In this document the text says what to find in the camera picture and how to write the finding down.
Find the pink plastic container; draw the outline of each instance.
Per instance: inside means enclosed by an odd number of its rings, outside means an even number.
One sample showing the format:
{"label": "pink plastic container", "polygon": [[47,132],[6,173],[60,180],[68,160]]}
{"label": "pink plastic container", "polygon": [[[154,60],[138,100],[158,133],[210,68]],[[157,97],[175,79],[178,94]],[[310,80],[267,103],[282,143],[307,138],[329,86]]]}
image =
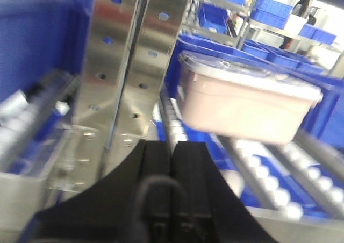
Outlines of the pink plastic container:
{"label": "pink plastic container", "polygon": [[287,144],[321,90],[286,74],[182,52],[177,103],[190,127],[269,144]]}

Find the white wall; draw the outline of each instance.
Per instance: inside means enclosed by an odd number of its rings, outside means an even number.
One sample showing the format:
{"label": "white wall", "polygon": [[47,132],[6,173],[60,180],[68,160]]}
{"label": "white wall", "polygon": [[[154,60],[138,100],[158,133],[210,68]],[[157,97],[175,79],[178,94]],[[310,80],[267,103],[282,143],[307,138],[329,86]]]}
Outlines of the white wall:
{"label": "white wall", "polygon": [[316,26],[322,26],[325,31],[337,35],[335,42],[344,45],[344,10],[316,0],[313,1],[312,6],[320,7],[320,11],[327,17],[325,23],[321,24],[317,21]]}

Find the black cable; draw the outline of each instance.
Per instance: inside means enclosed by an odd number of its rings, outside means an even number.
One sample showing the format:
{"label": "black cable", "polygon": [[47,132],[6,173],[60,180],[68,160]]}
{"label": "black cable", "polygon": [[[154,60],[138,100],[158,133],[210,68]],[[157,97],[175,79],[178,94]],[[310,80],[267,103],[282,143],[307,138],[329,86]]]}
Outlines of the black cable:
{"label": "black cable", "polygon": [[134,243],[134,242],[149,242],[148,237],[148,229],[145,225],[145,222],[143,220],[144,216],[144,206],[145,206],[145,200],[147,199],[147,196],[150,192],[150,190],[153,187],[156,187],[158,185],[165,185],[169,186],[171,188],[174,188],[176,192],[179,193],[179,195],[186,199],[188,203],[188,213],[189,213],[189,219],[190,224],[193,226],[193,229],[197,233],[197,235],[203,239],[203,232],[198,226],[191,208],[191,203],[188,198],[188,194],[184,190],[184,188],[179,184],[179,182],[171,177],[164,176],[164,175],[152,175],[144,180],[142,180],[138,186],[138,189],[135,194],[134,203],[132,206],[132,212],[131,212],[131,218],[129,221],[129,225],[127,228],[125,228],[125,233],[123,237],[119,239],[119,242],[121,243]]}

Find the container lid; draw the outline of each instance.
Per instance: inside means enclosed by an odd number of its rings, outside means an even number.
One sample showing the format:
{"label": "container lid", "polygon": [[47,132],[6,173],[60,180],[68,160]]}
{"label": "container lid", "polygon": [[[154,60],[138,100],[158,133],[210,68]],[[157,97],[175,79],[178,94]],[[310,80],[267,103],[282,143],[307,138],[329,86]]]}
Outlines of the container lid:
{"label": "container lid", "polygon": [[322,99],[320,88],[313,84],[283,72],[272,72],[245,64],[245,59],[242,58],[237,59],[237,61],[228,61],[191,51],[183,51],[179,55],[181,64],[199,75],[315,102]]}

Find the stainless steel panel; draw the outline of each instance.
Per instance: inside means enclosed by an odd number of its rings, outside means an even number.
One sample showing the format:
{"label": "stainless steel panel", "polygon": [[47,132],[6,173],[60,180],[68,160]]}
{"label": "stainless steel panel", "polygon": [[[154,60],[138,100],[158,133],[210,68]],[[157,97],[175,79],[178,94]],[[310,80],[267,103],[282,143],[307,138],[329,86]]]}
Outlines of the stainless steel panel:
{"label": "stainless steel panel", "polygon": [[99,153],[103,151],[100,131],[72,126],[63,140],[64,144],[49,182],[51,201],[46,203],[47,206],[56,202],[57,191],[63,191],[60,192],[60,198],[66,200],[89,188],[99,178]]}
{"label": "stainless steel panel", "polygon": [[188,0],[148,0],[127,72],[106,171],[120,164],[125,140],[148,132]]}
{"label": "stainless steel panel", "polygon": [[99,131],[99,159],[112,133],[139,3],[95,0],[74,124]]}

